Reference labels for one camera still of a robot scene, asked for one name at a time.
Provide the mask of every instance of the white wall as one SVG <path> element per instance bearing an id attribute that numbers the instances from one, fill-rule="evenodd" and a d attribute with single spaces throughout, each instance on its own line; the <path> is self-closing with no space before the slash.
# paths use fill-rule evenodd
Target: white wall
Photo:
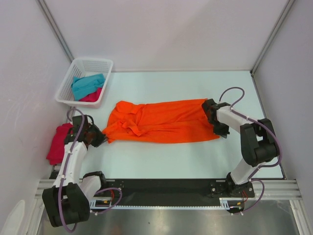
<path id="1" fill-rule="evenodd" d="M 296 1 L 256 73 L 265 111 L 313 220 L 313 1 Z"/>
<path id="2" fill-rule="evenodd" d="M 250 70 L 287 0 L 46 0 L 75 57 L 117 71 Z"/>
<path id="3" fill-rule="evenodd" d="M 20 200 L 27 215 L 55 128 L 66 108 L 54 94 L 64 56 L 34 0 L 0 1 L 0 231 Z"/>

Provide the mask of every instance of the blue cloth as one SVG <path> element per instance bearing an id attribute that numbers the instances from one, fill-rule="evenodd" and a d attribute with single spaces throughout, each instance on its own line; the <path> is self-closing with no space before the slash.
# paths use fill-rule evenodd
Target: blue cloth
<path id="1" fill-rule="evenodd" d="M 96 92 L 98 88 L 103 87 L 105 80 L 106 79 L 102 73 L 89 77 L 74 77 L 72 84 L 74 100 L 78 101 L 85 96 Z"/>

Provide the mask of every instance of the white laundry basket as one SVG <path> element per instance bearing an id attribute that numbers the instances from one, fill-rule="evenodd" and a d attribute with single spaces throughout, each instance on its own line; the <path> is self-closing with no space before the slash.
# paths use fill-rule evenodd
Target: white laundry basket
<path id="1" fill-rule="evenodd" d="M 55 95 L 56 101 L 65 103 L 69 106 L 89 107 L 95 109 L 99 108 L 101 105 L 105 87 L 110 78 L 112 66 L 113 61 L 107 59 L 87 57 L 74 59 L 69 69 L 67 70 L 67 73 L 60 88 Z M 73 77 L 86 77 L 99 73 L 102 73 L 106 80 L 98 100 L 96 102 L 75 101 L 71 87 L 73 83 Z"/>

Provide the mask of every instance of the orange sleeve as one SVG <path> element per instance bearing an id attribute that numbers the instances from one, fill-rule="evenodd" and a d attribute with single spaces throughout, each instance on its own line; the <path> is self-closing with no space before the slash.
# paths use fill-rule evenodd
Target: orange sleeve
<path id="1" fill-rule="evenodd" d="M 219 138 L 202 110 L 205 99 L 135 105 L 120 101 L 102 132 L 114 140 L 187 143 Z"/>

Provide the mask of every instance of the shiny concrete floor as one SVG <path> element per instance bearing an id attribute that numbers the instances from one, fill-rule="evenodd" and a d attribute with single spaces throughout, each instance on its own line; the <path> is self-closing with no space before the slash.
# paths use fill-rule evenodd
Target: shiny concrete floor
<path id="1" fill-rule="evenodd" d="M 44 213 L 37 235 L 65 235 Z M 231 216 L 226 211 L 112 210 L 80 223 L 75 235 L 298 235 L 289 201 L 261 201 Z"/>

